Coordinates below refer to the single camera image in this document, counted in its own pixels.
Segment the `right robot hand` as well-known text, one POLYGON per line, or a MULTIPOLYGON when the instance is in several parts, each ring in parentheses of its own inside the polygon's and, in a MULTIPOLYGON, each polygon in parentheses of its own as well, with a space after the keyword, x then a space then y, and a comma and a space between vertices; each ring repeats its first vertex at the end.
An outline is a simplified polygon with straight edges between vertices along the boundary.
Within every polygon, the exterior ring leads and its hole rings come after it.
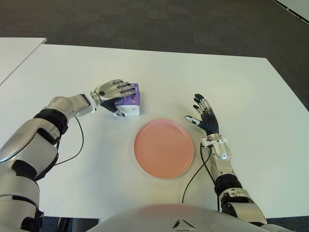
POLYGON ((185 119, 203 129, 207 135, 218 134, 219 124, 209 102, 201 94, 195 94, 194 101, 197 104, 193 107, 200 113, 201 119, 192 116, 185 116, 185 119))

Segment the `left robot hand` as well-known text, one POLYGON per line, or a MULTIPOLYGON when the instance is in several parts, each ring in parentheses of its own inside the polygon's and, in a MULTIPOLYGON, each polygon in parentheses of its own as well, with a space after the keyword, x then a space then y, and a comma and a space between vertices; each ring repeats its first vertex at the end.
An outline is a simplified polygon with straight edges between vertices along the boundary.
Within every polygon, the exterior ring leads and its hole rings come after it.
POLYGON ((91 96, 97 105, 104 107, 120 117, 125 117, 125 114, 115 106, 115 102, 135 94, 136 92, 133 85, 129 82, 116 79, 95 88, 91 96))

